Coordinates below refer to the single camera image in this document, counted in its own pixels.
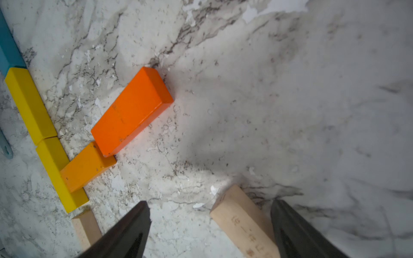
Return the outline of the amber orange block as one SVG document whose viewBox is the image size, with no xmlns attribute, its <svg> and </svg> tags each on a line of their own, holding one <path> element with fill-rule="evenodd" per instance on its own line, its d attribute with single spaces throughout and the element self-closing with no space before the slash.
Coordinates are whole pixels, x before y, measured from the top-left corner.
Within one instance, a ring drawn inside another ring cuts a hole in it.
<svg viewBox="0 0 413 258">
<path fill-rule="evenodd" d="M 117 163 L 115 157 L 104 157 L 97 143 L 87 145 L 64 169 L 61 177 L 70 193 L 74 193 Z"/>
</svg>

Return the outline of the natural wood printed block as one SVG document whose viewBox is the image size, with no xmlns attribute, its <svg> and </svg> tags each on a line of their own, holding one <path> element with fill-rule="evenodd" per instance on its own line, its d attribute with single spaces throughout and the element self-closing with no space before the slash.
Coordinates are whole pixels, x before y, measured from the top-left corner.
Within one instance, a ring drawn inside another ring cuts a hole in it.
<svg viewBox="0 0 413 258">
<path fill-rule="evenodd" d="M 210 216 L 246 258 L 281 256 L 271 220 L 238 185 L 220 195 Z"/>
</svg>

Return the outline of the teal cleaning brush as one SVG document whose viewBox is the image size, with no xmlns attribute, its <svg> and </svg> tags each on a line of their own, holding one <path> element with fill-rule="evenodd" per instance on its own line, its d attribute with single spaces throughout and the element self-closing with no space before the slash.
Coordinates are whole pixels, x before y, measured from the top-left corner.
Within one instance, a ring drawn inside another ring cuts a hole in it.
<svg viewBox="0 0 413 258">
<path fill-rule="evenodd" d="M 3 155 L 7 159 L 12 159 L 14 157 L 14 153 L 2 130 L 0 130 L 0 145 Z"/>
</svg>

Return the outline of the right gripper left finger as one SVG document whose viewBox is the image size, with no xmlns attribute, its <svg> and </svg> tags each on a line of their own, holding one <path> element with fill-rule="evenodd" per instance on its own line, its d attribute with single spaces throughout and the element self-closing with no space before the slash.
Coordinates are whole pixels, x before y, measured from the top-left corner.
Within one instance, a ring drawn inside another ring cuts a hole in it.
<svg viewBox="0 0 413 258">
<path fill-rule="evenodd" d="M 150 226 L 150 209 L 141 201 L 79 257 L 142 258 Z"/>
</svg>

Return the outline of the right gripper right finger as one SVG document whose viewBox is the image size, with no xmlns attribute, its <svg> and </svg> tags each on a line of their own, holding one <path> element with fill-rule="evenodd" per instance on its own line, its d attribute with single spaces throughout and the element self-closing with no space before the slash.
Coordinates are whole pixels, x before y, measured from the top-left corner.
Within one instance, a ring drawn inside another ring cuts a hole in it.
<svg viewBox="0 0 413 258">
<path fill-rule="evenodd" d="M 274 200 L 271 221 L 282 258 L 348 258 L 284 200 Z"/>
</svg>

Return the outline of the red orange block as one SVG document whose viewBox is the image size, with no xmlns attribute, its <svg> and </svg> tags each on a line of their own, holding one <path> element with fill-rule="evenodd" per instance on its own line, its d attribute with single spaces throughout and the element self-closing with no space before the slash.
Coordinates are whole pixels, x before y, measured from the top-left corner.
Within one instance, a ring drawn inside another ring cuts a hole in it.
<svg viewBox="0 0 413 258">
<path fill-rule="evenodd" d="M 103 156 L 119 153 L 173 102 L 157 70 L 143 67 L 91 130 Z"/>
</svg>

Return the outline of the teal block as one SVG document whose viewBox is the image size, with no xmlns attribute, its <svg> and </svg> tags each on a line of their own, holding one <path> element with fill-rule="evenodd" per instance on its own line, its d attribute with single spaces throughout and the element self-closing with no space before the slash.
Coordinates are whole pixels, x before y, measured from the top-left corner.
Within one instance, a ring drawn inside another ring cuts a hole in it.
<svg viewBox="0 0 413 258">
<path fill-rule="evenodd" d="M 10 68 L 27 68 L 26 63 L 1 12 L 0 23 L 1 74 L 6 77 Z"/>
</svg>

